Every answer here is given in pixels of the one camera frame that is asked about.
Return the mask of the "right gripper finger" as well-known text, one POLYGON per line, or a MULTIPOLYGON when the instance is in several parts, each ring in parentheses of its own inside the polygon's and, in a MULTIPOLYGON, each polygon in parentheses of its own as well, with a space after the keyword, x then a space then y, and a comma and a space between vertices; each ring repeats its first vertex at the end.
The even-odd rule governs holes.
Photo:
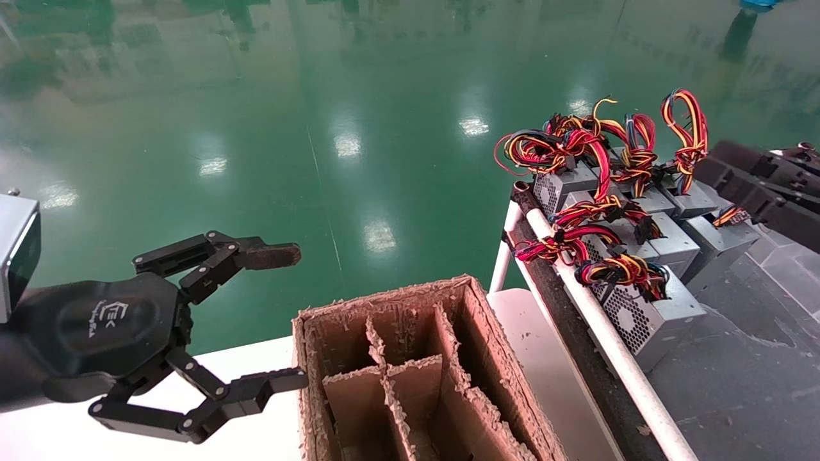
POLYGON ((720 141, 710 152, 710 187, 723 198, 729 184, 766 186, 786 195, 818 198, 818 153, 800 146, 773 152, 720 141))
MULTIPOLYGON (((695 179, 710 186, 710 160, 701 161, 695 167, 695 179)), ((818 253, 819 251, 819 216, 818 198, 799 195, 786 195, 766 186, 752 186, 744 182, 736 189, 729 184, 723 198, 738 205, 750 214, 753 221, 762 223, 783 236, 794 240, 818 253)))

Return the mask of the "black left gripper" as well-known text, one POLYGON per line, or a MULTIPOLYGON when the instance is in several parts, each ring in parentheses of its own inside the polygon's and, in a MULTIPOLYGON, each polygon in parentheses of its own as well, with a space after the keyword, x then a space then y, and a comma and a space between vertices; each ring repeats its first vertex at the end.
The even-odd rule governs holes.
POLYGON ((121 281, 30 289, 13 313, 13 401, 79 403, 107 429, 202 444, 230 420, 260 414, 275 394, 308 386, 301 368, 223 382, 185 351, 199 305, 241 270, 295 266, 298 244, 211 230, 138 255, 121 281), (187 272, 178 288, 163 278, 187 272), (132 405, 176 373, 203 396, 188 412, 132 405))

